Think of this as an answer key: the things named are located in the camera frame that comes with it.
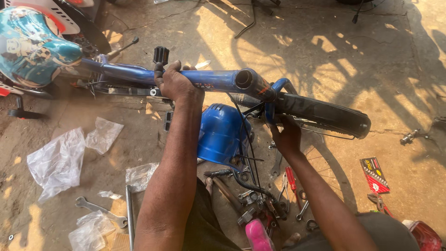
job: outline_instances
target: pliers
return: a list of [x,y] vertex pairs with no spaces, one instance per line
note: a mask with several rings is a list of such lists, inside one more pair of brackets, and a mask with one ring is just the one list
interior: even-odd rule
[[379,195],[376,192],[373,193],[369,193],[367,195],[367,198],[372,201],[373,203],[376,204],[376,208],[378,209],[378,211],[388,214],[390,217],[393,218],[393,214],[390,212],[390,210],[387,208],[386,204],[384,204],[383,202],[383,198],[381,197],[381,195]]
[[280,197],[282,196],[284,190],[286,192],[286,199],[287,199],[287,202],[286,202],[286,212],[288,213],[288,210],[289,210],[289,195],[288,195],[288,179],[286,178],[286,172],[284,172],[283,176],[282,176],[282,189],[280,190],[279,197],[277,198],[278,201],[280,201]]

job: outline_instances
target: black handlebar grip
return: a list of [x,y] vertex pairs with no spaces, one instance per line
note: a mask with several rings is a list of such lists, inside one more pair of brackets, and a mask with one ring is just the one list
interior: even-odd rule
[[280,203],[275,198],[271,199],[271,204],[273,205],[273,208],[276,210],[277,216],[286,221],[286,212],[280,207]]

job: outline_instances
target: clear plastic wrapping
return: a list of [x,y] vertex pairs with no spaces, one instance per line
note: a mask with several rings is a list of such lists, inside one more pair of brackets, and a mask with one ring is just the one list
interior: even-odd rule
[[99,191],[98,195],[101,196],[101,197],[110,198],[110,199],[113,199],[113,200],[117,200],[117,199],[122,197],[122,195],[116,194],[116,193],[114,193],[112,191]]
[[124,125],[114,123],[103,118],[96,118],[96,129],[91,131],[85,139],[86,147],[104,154],[110,149]]
[[26,157],[31,175],[43,188],[43,203],[70,187],[79,186],[85,140],[82,128],[68,131]]
[[131,192],[144,191],[159,163],[149,163],[126,170],[125,184],[131,185]]
[[104,236],[116,228],[101,212],[92,212],[78,219],[79,228],[68,234],[73,251],[98,251],[105,247]]

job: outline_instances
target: foot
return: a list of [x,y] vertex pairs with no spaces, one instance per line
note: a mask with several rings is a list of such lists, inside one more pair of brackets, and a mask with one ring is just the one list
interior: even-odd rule
[[300,241],[300,239],[301,235],[299,233],[294,233],[283,243],[283,247],[290,247]]
[[212,181],[212,179],[209,177],[206,179],[206,189],[209,192],[209,194],[212,197],[212,185],[214,185],[214,182]]

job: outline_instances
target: screwdriver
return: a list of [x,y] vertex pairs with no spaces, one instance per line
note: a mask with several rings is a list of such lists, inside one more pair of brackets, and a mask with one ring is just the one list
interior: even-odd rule
[[288,183],[291,187],[291,190],[293,191],[294,195],[296,196],[297,205],[299,206],[299,210],[302,211],[302,205],[301,205],[301,199],[297,195],[296,192],[296,183],[294,182],[294,175],[293,171],[291,170],[291,167],[285,167],[286,176],[288,177]]

